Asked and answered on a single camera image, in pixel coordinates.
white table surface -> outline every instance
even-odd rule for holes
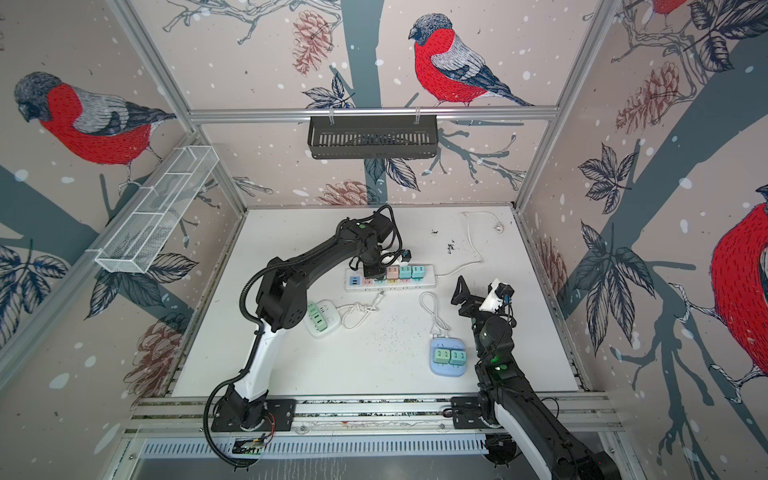
[[[237,301],[245,282],[275,256],[287,259],[333,235],[338,222],[362,218],[371,209],[251,210],[211,305],[200,325],[173,396],[208,396],[219,382],[243,367],[253,340],[254,324],[245,320]],[[497,233],[489,215],[470,214],[472,241],[485,258],[479,265],[438,279],[432,291],[439,315],[451,326],[450,336],[466,347],[467,371],[461,377],[436,376],[429,369],[431,317],[419,306],[426,290],[385,294],[379,312],[355,330],[340,327],[322,339],[303,324],[287,333],[270,377],[271,395],[383,395],[403,393],[477,392],[477,362],[470,320],[450,304],[456,279],[463,275],[469,289],[483,295],[495,278],[515,288],[512,308],[518,325],[513,332],[515,358],[538,392],[578,389],[545,299],[528,259],[515,219],[508,207],[395,207],[395,218],[412,264],[432,264],[437,273],[478,260],[467,241],[462,212],[489,211],[504,224]],[[344,290],[346,261],[320,277],[309,289],[309,301],[335,305],[370,304],[376,293]],[[253,286],[248,299],[255,310]],[[349,321],[357,321],[358,313]]]

bird head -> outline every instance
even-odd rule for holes
[[[453,24],[448,20],[448,17],[442,13],[422,15],[413,24],[408,38],[416,40],[416,43],[423,47],[427,40],[429,40],[429,37],[441,28],[453,28]]]
[[[13,97],[18,104],[18,111],[26,121],[39,118],[51,121],[48,108],[48,92],[61,85],[61,79],[44,71],[36,71],[22,78],[16,84]]]
[[[758,194],[763,195],[766,199],[766,212],[768,212],[768,185],[763,185],[762,187],[755,190]]]

black mounting plate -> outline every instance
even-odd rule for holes
[[[293,423],[293,413],[296,411],[294,399],[267,399],[264,401],[264,411],[275,417],[275,432],[289,432]],[[240,422],[234,417],[225,419],[214,416],[214,422],[210,426],[212,432],[269,432],[272,424],[266,418],[255,430],[242,430]]]
[[[487,425],[480,419],[481,410],[477,396],[451,397],[453,428],[457,430],[485,429]]]

red bullfinch illustration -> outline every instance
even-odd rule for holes
[[[422,16],[413,24],[408,38],[415,40],[416,77],[437,97],[437,105],[444,101],[469,105],[480,97],[503,97],[531,106],[514,96],[491,72],[483,57],[464,45],[445,15]]]
[[[768,202],[768,185],[757,192]],[[726,233],[712,254],[713,309],[693,305],[682,286],[678,288],[690,309],[717,318],[753,362],[752,369],[739,380],[732,379],[722,367],[710,368],[722,373],[736,392],[729,400],[741,403],[741,387],[761,376],[768,376],[768,204],[759,204]]]
[[[65,84],[43,71],[22,78],[14,98],[26,121],[37,118],[73,154],[95,164],[125,165],[128,179],[120,189],[138,185],[131,180],[131,162],[144,150],[152,151],[149,139],[161,122],[176,118],[175,114],[142,107],[116,95],[95,94]]]

black metal basket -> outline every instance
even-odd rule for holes
[[[318,160],[330,158],[432,158],[437,116],[312,117],[307,143]]]

